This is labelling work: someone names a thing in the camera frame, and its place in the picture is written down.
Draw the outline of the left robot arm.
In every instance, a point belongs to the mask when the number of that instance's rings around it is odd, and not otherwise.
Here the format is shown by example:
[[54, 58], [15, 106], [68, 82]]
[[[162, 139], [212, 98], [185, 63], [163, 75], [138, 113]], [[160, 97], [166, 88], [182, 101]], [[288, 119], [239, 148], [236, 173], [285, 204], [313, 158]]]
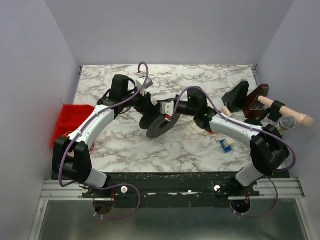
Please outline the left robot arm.
[[63, 179], [96, 188], [106, 187], [108, 176], [92, 166], [90, 149], [102, 131], [126, 108], [139, 113], [152, 109], [146, 89], [153, 84], [148, 75], [137, 80], [116, 74], [109, 90], [101, 97], [89, 117], [67, 137], [58, 137], [53, 146], [52, 172], [61, 187]]

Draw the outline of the black cable spool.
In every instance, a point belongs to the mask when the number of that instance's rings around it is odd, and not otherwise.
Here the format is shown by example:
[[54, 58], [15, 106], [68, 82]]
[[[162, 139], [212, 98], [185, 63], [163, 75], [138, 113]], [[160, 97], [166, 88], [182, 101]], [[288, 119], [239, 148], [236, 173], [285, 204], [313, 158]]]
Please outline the black cable spool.
[[142, 116], [139, 121], [139, 127], [146, 130], [146, 137], [148, 139], [155, 139], [172, 129], [180, 116], [180, 114], [176, 114], [172, 120], [166, 120], [165, 116], [159, 111], [149, 112]]

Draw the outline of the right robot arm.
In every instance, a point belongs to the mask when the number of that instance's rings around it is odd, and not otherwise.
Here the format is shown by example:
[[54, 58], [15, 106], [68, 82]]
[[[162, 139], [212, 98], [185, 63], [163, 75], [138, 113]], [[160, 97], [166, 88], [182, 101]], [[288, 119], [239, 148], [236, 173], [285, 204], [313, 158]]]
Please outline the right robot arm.
[[235, 184], [244, 188], [263, 176], [272, 176], [290, 156], [290, 148], [275, 126], [252, 125], [228, 117], [212, 104], [200, 87], [188, 87], [182, 92], [187, 92], [188, 100], [182, 101], [181, 94], [173, 100], [173, 112], [169, 114], [172, 118], [176, 114], [193, 116], [200, 129], [225, 135], [249, 146], [251, 162], [235, 175]]

